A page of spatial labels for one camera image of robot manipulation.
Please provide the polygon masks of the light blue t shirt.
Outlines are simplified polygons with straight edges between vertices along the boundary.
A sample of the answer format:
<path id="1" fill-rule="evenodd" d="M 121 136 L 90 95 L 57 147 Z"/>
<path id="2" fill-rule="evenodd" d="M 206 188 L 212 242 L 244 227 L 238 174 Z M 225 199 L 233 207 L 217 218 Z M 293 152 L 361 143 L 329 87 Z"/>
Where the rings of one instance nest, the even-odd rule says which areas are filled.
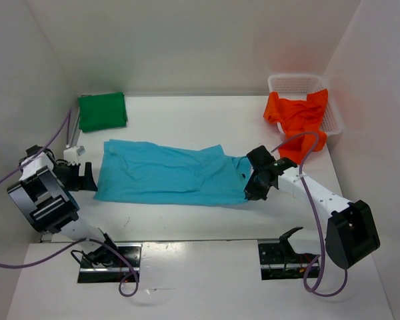
<path id="1" fill-rule="evenodd" d="M 252 166 L 222 146 L 202 150 L 111 139 L 104 144 L 97 201 L 152 205 L 238 205 Z"/>

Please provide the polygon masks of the green t shirt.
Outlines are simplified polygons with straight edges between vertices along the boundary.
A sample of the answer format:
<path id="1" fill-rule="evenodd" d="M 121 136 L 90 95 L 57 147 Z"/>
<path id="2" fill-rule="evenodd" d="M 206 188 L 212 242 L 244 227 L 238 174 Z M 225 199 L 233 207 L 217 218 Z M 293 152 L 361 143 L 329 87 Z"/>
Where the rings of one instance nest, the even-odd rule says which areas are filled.
<path id="1" fill-rule="evenodd" d="M 83 133 L 122 128 L 127 125 L 125 96 L 122 92 L 86 95 L 79 97 L 78 103 L 79 129 Z"/>

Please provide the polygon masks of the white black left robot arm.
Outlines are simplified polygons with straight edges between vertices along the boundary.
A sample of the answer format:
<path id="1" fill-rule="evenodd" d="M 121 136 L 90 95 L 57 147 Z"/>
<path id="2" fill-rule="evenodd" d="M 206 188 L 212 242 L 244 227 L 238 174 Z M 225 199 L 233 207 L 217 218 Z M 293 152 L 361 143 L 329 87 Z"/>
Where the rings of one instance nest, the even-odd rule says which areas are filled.
<path id="1" fill-rule="evenodd" d="M 119 249 L 100 229 L 82 219 L 72 192 L 98 191 L 92 163 L 82 164 L 83 146 L 68 147 L 57 159 L 49 148 L 34 145 L 19 161 L 21 176 L 7 193 L 29 224 L 39 233 L 62 233 L 72 241 L 94 239 L 102 242 L 95 257 L 104 266 L 119 260 Z"/>

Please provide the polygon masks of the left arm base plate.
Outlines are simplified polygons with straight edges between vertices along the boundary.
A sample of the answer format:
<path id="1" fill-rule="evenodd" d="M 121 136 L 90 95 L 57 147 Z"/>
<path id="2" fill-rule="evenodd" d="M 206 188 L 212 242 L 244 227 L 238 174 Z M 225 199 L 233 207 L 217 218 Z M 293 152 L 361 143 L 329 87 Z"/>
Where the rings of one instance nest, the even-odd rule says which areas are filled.
<path id="1" fill-rule="evenodd" d="M 118 243 L 118 251 L 131 264 L 138 277 L 142 243 Z M 94 283 L 118 283 L 124 277 L 127 277 L 126 283 L 134 283 L 134 275 L 130 272 L 128 266 L 114 254 L 111 255 L 111 260 L 104 264 L 95 265 L 91 262 L 84 252 L 80 250 L 72 250 L 70 252 L 74 260 L 79 264 L 79 273 L 77 282 L 79 284 L 94 284 Z"/>

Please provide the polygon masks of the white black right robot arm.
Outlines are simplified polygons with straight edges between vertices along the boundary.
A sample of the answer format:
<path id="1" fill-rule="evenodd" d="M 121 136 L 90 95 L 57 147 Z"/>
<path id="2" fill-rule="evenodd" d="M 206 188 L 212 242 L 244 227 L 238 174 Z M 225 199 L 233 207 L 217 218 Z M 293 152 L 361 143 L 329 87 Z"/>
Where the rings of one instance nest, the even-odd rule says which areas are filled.
<path id="1" fill-rule="evenodd" d="M 244 189 L 247 200 L 266 200 L 274 187 L 304 206 L 314 204 L 320 222 L 326 225 L 325 252 L 336 266 L 347 270 L 380 247 L 371 208 L 366 202 L 352 202 L 334 194 L 302 173 L 292 160 L 275 159 L 264 146 L 252 150 L 247 158 L 253 167 Z"/>

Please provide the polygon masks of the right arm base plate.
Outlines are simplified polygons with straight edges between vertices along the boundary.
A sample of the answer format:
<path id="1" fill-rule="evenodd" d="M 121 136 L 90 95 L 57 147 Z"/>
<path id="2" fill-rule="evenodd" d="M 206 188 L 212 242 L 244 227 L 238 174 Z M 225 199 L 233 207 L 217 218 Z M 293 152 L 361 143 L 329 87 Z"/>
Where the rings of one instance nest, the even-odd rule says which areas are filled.
<path id="1" fill-rule="evenodd" d="M 260 241 L 257 244 L 261 280 L 302 279 L 314 254 L 297 254 L 283 248 L 278 241 Z"/>

